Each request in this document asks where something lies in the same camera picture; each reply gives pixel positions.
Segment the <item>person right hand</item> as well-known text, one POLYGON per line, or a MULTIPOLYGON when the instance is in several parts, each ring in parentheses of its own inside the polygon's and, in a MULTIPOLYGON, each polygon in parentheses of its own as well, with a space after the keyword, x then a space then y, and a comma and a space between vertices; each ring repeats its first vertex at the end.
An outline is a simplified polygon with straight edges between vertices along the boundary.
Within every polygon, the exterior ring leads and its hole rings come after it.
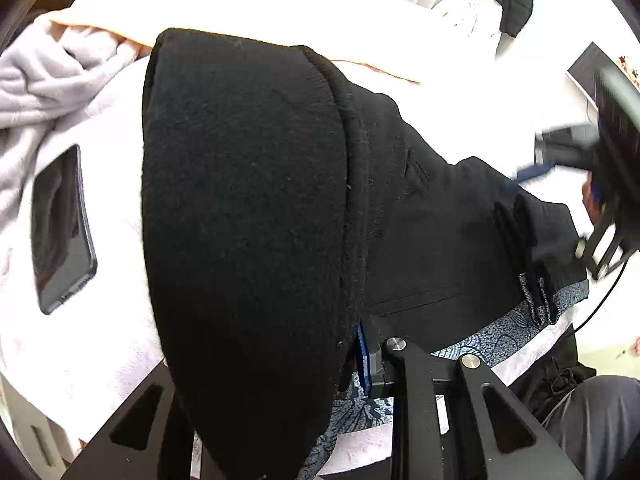
POLYGON ((582 185, 582 204, 587 211, 590 222, 596 226, 604 211, 604 206, 596 199, 593 194, 592 173, 588 172, 585 183, 582 185))

